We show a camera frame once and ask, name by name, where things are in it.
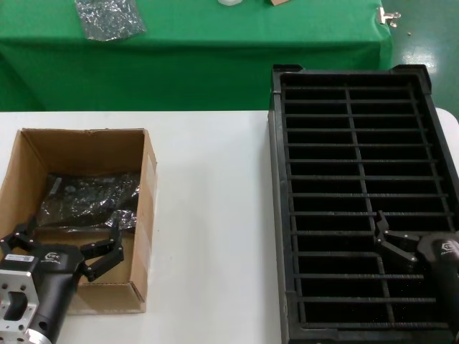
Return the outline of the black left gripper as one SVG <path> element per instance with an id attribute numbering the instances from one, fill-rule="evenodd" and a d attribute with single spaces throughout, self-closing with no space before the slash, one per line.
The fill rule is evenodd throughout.
<path id="1" fill-rule="evenodd" d="M 28 253 L 33 251 L 37 259 L 33 280 L 39 300 L 33 329 L 49 340 L 56 340 L 82 274 L 89 282 L 94 282 L 124 260 L 122 235 L 116 219 L 107 239 L 80 248 L 67 244 L 38 247 L 34 239 L 36 228 L 35 216 L 17 224 L 12 233 L 1 238 L 1 252 L 6 256 L 16 248 Z"/>

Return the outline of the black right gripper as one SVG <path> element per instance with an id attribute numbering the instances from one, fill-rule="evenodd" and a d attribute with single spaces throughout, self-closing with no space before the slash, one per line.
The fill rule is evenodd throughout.
<path id="1" fill-rule="evenodd" d="M 440 232 L 423 236 L 420 240 L 420 236 L 413 233 L 391 230 L 384 212 L 378 211 L 375 235 L 377 252 L 381 258 L 400 269 L 414 269 L 418 263 L 415 255 L 400 248 L 417 247 L 417 251 L 427 263 L 442 308 L 458 309 L 458 235 L 456 233 Z"/>

